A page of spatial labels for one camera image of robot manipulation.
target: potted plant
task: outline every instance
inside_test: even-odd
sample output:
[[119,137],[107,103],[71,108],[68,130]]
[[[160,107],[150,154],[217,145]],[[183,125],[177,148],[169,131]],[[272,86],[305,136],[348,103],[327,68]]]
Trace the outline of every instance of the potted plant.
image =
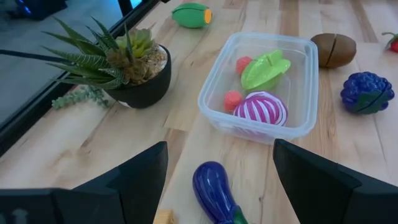
[[53,101],[60,108],[85,98],[92,98],[101,105],[103,89],[112,98],[131,108],[146,108],[158,102],[167,92],[171,79],[169,51],[156,44],[149,29],[133,29],[116,39],[102,23],[97,21],[102,34],[89,28],[98,45],[83,37],[59,19],[68,36],[45,32],[61,41],[77,47],[81,54],[71,54],[45,47],[51,53],[70,62],[49,65],[70,72],[65,79],[57,80],[75,85],[88,85],[83,91],[70,93]]

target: toy kiwi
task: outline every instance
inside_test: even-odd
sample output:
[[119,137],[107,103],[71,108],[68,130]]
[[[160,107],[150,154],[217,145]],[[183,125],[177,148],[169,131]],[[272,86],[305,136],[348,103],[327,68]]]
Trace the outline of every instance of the toy kiwi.
[[172,12],[173,20],[186,28],[204,27],[211,22],[212,17],[209,7],[194,2],[181,4]]
[[356,42],[342,34],[318,34],[311,38],[318,47],[319,67],[337,68],[349,64],[356,54]]

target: yellow block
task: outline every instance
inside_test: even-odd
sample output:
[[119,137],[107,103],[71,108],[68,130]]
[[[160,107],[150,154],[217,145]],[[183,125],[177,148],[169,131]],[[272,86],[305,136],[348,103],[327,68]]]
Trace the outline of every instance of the yellow block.
[[156,212],[154,224],[177,224],[173,210],[160,209]]

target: green toy vegetable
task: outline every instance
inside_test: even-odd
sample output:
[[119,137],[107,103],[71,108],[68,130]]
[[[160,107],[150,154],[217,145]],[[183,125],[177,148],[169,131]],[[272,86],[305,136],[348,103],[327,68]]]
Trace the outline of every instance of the green toy vegetable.
[[204,27],[211,22],[212,17],[209,7],[194,2],[182,4],[172,12],[173,20],[186,28]]
[[283,58],[281,50],[261,55],[243,70],[242,87],[246,91],[270,90],[289,68],[290,61]]

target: wood grain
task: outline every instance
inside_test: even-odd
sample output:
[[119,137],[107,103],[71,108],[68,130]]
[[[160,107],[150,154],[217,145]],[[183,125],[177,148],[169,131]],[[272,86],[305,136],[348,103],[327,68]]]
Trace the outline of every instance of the wood grain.
[[390,0],[199,0],[214,18],[203,29],[179,27],[170,12],[186,0],[159,4],[138,27],[151,27],[172,54],[172,82],[164,98],[144,110],[115,103],[102,110],[87,103],[50,111],[0,158],[0,187],[74,187],[142,150],[166,140],[169,170],[160,208],[173,209],[179,223],[211,223],[192,190],[194,170],[205,161],[222,163],[237,203],[250,223],[298,224],[279,181],[272,146],[226,136],[200,114],[198,94],[228,37],[239,31],[310,39],[322,32],[350,36],[357,55],[347,66],[319,71],[318,118],[314,129],[293,142],[344,166],[398,184],[397,100],[387,110],[353,116],[341,106],[344,81],[371,71],[398,86],[397,55],[386,52],[398,32]]

